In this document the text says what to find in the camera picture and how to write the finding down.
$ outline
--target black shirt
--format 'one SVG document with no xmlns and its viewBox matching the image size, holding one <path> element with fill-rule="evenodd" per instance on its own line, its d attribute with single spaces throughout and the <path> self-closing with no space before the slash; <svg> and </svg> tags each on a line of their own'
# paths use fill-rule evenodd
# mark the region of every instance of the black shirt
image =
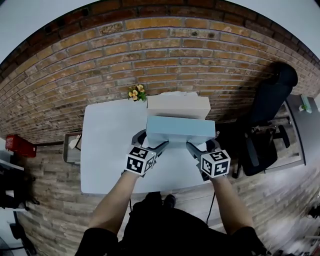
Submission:
<svg viewBox="0 0 320 256">
<path fill-rule="evenodd" d="M 122 241 L 111 231 L 90 228 L 75 256 L 171 254 L 269 255 L 252 227 L 227 235 L 182 210 L 143 200 L 134 205 Z"/>
</svg>

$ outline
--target wall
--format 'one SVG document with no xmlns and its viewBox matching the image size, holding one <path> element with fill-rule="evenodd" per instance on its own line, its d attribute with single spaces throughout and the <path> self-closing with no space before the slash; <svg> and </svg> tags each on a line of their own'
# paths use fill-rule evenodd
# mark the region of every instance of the wall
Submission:
<svg viewBox="0 0 320 256">
<path fill-rule="evenodd" d="M 96 0 L 5 0 L 0 5 L 0 62 L 32 33 L 74 9 Z M 277 22 L 320 56 L 320 8 L 314 0 L 231 0 Z"/>
<path fill-rule="evenodd" d="M 296 69 L 293 93 L 317 94 L 319 59 L 272 20 L 219 0 L 144 2 L 94 3 L 22 42 L 1 64 L 1 136 L 62 140 L 82 128 L 86 105 L 126 98 L 137 83 L 149 95 L 209 96 L 208 118 L 232 121 L 247 111 L 274 61 Z"/>
</svg>

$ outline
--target chair backrest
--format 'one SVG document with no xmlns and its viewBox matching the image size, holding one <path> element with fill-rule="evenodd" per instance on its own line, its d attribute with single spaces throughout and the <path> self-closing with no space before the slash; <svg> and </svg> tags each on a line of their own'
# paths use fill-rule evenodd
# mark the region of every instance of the chair backrest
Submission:
<svg viewBox="0 0 320 256">
<path fill-rule="evenodd" d="M 246 115 L 247 125 L 253 127 L 274 119 L 297 83 L 295 69 L 286 63 L 276 62 L 274 75 L 262 81 L 256 91 L 251 110 Z"/>
</svg>

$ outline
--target red object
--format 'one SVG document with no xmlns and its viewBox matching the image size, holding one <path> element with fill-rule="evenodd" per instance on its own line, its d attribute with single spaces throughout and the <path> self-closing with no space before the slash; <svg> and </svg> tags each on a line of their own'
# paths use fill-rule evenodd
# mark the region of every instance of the red object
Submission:
<svg viewBox="0 0 320 256">
<path fill-rule="evenodd" d="M 5 139 L 5 148 L 27 158 L 35 158 L 37 153 L 36 146 L 18 135 L 7 136 Z"/>
</svg>

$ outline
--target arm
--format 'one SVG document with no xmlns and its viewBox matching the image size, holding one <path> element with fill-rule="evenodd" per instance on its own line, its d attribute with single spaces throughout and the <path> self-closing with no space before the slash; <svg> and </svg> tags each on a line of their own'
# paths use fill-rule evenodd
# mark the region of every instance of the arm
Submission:
<svg viewBox="0 0 320 256">
<path fill-rule="evenodd" d="M 140 176 L 125 171 L 118 182 L 93 211 L 89 228 L 102 228 L 118 233 L 124 220 L 131 194 Z"/>
<path fill-rule="evenodd" d="M 245 204 L 233 190 L 231 183 L 225 176 L 211 179 L 223 226 L 227 234 L 243 227 L 253 227 L 251 214 Z"/>
</svg>

